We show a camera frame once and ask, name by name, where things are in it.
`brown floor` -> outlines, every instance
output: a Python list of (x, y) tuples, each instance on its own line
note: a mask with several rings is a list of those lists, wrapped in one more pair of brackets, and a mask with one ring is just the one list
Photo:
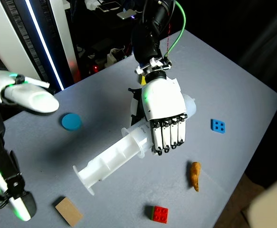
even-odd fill
[(247, 210), (251, 201), (262, 191), (263, 187), (243, 174), (214, 228), (249, 228)]

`white light strip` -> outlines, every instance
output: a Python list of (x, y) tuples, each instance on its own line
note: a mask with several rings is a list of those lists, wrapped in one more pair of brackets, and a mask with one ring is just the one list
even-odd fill
[(47, 54), (47, 56), (48, 56), (48, 60), (49, 60), (51, 66), (52, 66), (52, 68), (53, 68), (53, 71), (54, 71), (54, 74), (55, 74), (55, 76), (56, 76), (56, 78), (57, 78), (57, 81), (58, 81), (58, 83), (59, 83), (59, 86), (60, 86), (61, 90), (64, 90), (64, 87), (63, 87), (63, 85), (62, 85), (62, 83), (61, 83), (61, 80), (60, 80), (60, 78), (59, 78), (59, 75), (58, 75), (58, 72), (57, 72), (56, 67), (55, 67), (55, 65), (54, 65), (54, 62), (53, 62), (53, 60), (52, 60), (52, 57), (51, 57), (51, 55), (50, 55), (50, 53), (49, 53), (49, 51), (48, 51), (47, 44), (45, 43), (45, 40), (44, 40), (43, 35), (42, 35), (42, 33), (41, 33), (41, 30), (40, 30), (39, 24), (38, 24), (38, 22), (37, 22), (36, 16), (35, 16), (35, 14), (34, 14), (33, 8), (32, 8), (32, 6), (31, 6), (29, 0), (25, 0), (25, 2), (26, 2), (26, 5), (27, 5), (27, 7), (28, 7), (28, 9), (29, 9), (29, 13), (30, 13), (30, 15), (31, 15), (31, 17), (32, 17), (32, 19), (33, 19), (34, 25), (35, 25), (35, 27), (36, 27), (36, 29), (37, 29), (37, 33), (38, 33), (38, 35), (39, 35), (39, 38), (40, 38), (41, 43), (42, 43), (42, 45), (43, 45), (43, 48), (44, 48), (44, 50), (45, 50), (45, 52), (46, 52), (46, 54)]

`gray table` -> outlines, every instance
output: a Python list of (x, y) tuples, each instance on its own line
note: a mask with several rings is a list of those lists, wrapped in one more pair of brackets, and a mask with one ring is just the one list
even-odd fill
[[(84, 214), (85, 228), (210, 228), (220, 216), (277, 110), (277, 93), (222, 54), (184, 32), (169, 55), (183, 93), (196, 99), (197, 112), (187, 122), (186, 143), (161, 157), (146, 154), (93, 186), (91, 196), (73, 172), (121, 139), (129, 124), (132, 94), (138, 88), (129, 57), (56, 95), (59, 110), (50, 116), (25, 112), (6, 124), (6, 148), (13, 149), (38, 204), (27, 223), (5, 208), (0, 227), (68, 227), (52, 203), (67, 196)], [(83, 127), (64, 130), (61, 115), (81, 116)], [(210, 129), (210, 119), (226, 123), (226, 133)], [(187, 164), (202, 164), (200, 192), (188, 187)], [(168, 224), (150, 221), (148, 206), (169, 208)]]

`green cable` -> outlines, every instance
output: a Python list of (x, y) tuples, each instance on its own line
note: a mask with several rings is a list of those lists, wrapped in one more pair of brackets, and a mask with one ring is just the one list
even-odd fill
[(167, 51), (167, 53), (164, 55), (165, 57), (168, 56), (168, 54), (173, 50), (174, 46), (177, 44), (177, 42), (180, 40), (184, 30), (185, 30), (185, 26), (186, 26), (186, 14), (185, 14), (185, 11), (183, 10), (183, 8), (181, 7), (181, 5), (178, 3), (178, 1), (175, 1), (175, 5), (178, 6), (178, 8), (180, 9), (181, 13), (182, 13), (182, 16), (184, 18), (184, 23), (182, 25), (182, 29), (181, 29), (181, 32), (180, 34), (178, 35), (177, 39), (175, 40), (175, 42), (172, 44), (172, 46), (169, 48), (169, 50)]

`blue round lid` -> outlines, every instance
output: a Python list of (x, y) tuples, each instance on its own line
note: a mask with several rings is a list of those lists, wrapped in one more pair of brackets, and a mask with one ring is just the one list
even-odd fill
[(81, 119), (75, 113), (66, 114), (61, 121), (62, 126), (68, 131), (78, 130), (81, 126)]

